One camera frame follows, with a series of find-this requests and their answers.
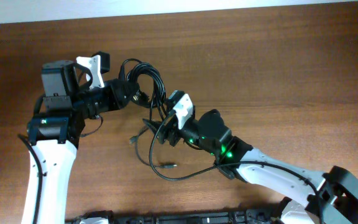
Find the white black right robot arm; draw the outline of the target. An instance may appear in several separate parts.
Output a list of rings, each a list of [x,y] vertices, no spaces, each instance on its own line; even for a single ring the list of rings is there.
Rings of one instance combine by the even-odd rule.
[[[282,194],[276,216],[281,223],[358,223],[358,179],[342,167],[323,172],[276,160],[233,136],[218,110],[200,119],[190,116],[183,127],[175,114],[163,121],[143,122],[153,132],[154,141],[174,146],[182,139],[214,156],[212,168],[228,179]]]

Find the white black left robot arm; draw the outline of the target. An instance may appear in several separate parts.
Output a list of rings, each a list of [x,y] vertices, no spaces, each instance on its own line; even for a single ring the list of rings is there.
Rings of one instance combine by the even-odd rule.
[[[64,223],[70,172],[86,119],[123,109],[139,84],[113,79],[93,86],[78,83],[76,70],[90,68],[70,60],[42,66],[45,93],[34,106],[27,135],[19,138],[30,154],[30,174],[22,223]]]

